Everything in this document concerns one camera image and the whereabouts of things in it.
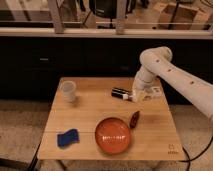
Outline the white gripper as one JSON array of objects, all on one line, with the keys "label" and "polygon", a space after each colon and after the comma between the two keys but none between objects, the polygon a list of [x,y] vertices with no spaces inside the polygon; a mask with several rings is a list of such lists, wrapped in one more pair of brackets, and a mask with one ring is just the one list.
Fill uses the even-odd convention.
[{"label": "white gripper", "polygon": [[144,100],[159,98],[162,96],[162,91],[159,86],[151,86],[143,90],[133,89],[129,93],[132,102],[138,103]]}]

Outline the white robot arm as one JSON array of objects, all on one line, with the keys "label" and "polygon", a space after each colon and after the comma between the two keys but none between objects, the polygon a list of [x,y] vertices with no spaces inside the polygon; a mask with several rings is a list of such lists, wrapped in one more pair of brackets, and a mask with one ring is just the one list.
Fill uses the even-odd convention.
[{"label": "white robot arm", "polygon": [[140,54],[141,67],[132,85],[133,101],[137,102],[159,76],[213,122],[213,84],[176,67],[171,60],[172,51],[166,46],[146,49]]}]

